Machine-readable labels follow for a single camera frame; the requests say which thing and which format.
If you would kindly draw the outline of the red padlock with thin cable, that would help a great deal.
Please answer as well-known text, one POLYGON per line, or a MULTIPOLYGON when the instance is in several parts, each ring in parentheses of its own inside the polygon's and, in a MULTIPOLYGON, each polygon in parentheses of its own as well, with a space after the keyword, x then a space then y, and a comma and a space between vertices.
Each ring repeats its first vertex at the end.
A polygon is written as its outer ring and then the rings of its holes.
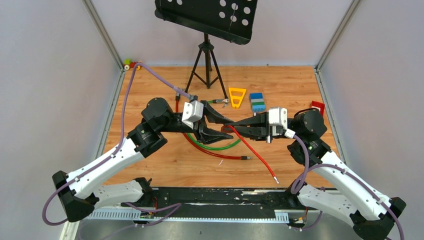
POLYGON ((235 129, 234 126, 224 125, 221 127, 221 131, 236 134, 236 136, 245 144, 245 146, 264 164, 274 181, 278 185, 280 184, 276 174, 274 173, 268 162, 244 139, 244 137, 235 129))

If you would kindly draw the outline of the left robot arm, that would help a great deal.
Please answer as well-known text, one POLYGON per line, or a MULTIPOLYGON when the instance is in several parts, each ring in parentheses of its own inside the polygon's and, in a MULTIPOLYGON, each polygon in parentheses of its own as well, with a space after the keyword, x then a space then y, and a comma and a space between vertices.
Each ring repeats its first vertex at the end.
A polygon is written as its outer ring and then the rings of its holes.
POLYGON ((232 139, 227 133, 207 127, 207 123, 224 125, 232 120, 205 100, 185 103, 183 112, 174 112, 164 98, 157 97, 148 102, 141 115, 141 123, 108 152, 82 168, 70 173, 60 170, 52 176, 68 222, 78 222, 96 209, 115 204, 137 202, 149 206, 153 189, 146 178, 115 185, 104 182, 163 147, 168 142, 164 132, 193 133, 203 144, 232 139))

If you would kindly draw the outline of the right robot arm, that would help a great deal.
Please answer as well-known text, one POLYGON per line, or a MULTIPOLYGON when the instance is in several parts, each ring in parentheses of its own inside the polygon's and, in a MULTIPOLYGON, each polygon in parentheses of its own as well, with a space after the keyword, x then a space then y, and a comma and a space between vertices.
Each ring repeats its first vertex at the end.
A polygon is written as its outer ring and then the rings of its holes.
POLYGON ((292 139, 291 157, 304 167, 286 189, 285 201, 292 209, 317 209, 348 224, 364 240, 386 240, 392 228, 405 234, 399 216, 406 203, 389 197, 366 183, 322 140, 327 131, 316 108, 288 117, 287 110, 273 107, 255 116, 223 125, 222 132, 254 141, 292 139))

